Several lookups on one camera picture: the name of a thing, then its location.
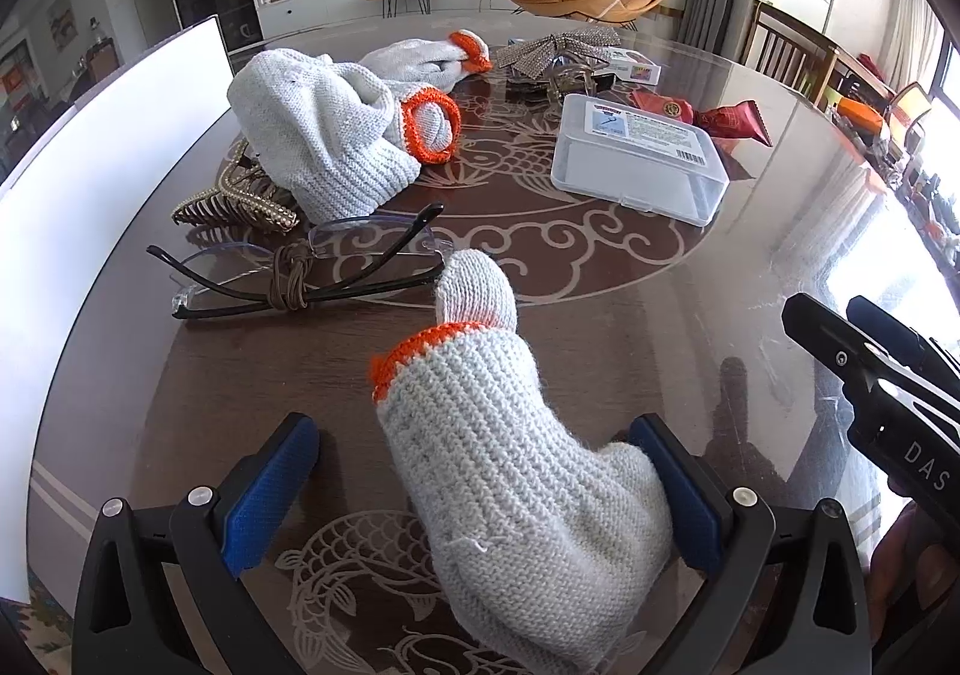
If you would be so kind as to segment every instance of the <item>white tv cabinet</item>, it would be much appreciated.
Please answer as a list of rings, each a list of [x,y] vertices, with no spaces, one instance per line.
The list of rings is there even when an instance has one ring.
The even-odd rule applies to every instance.
[[[434,12],[513,10],[510,0],[431,0]],[[403,14],[401,2],[400,14]],[[416,1],[408,2],[411,16],[422,16]],[[368,0],[282,0],[261,5],[257,10],[264,39],[295,34],[323,25],[381,16],[379,1]]]

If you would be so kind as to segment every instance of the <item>metal screw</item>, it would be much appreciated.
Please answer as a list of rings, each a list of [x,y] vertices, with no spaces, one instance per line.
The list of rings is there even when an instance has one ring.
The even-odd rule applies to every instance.
[[[757,504],[757,494],[750,488],[734,488],[733,501],[736,501],[740,507],[752,507]]]
[[[194,507],[203,507],[210,499],[213,498],[213,491],[210,491],[210,488],[207,486],[198,486],[194,488],[193,491],[187,495],[186,500],[190,502]]]
[[[840,502],[836,499],[824,499],[820,503],[820,509],[827,517],[840,517],[843,512]]]
[[[123,510],[123,499],[109,499],[109,501],[104,503],[103,513],[107,517],[119,515],[121,510]]]

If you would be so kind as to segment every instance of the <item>barcode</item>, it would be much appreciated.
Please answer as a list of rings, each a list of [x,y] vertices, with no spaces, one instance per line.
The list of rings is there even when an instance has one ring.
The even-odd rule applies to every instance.
[[[707,161],[702,159],[701,156],[693,154],[693,152],[687,152],[685,149],[678,149],[677,157],[688,161],[688,163],[699,163],[701,166],[707,165]]]

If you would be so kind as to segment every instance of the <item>white curtain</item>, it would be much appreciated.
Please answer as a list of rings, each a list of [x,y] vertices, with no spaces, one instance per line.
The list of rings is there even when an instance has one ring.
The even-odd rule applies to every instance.
[[[926,0],[893,0],[891,11],[880,71],[895,92],[911,82],[920,82],[929,92],[944,29]]]

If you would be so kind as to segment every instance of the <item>knitted glove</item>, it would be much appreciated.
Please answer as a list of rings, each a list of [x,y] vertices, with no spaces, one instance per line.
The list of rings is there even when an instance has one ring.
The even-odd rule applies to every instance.
[[[227,99],[263,169],[316,224],[371,214],[419,175],[384,138],[397,112],[390,88],[356,63],[266,50]]]
[[[470,74],[483,74],[493,67],[490,48],[470,31],[455,31],[446,41],[397,41],[366,55],[360,64],[381,79],[426,82],[445,93]]]
[[[384,83],[397,112],[383,137],[421,163],[446,163],[460,138],[460,108],[453,98],[424,82]]]
[[[646,455],[584,448],[541,396],[507,278],[454,253],[440,322],[373,364],[373,398],[459,623],[535,675],[575,675],[613,648],[670,550]]]

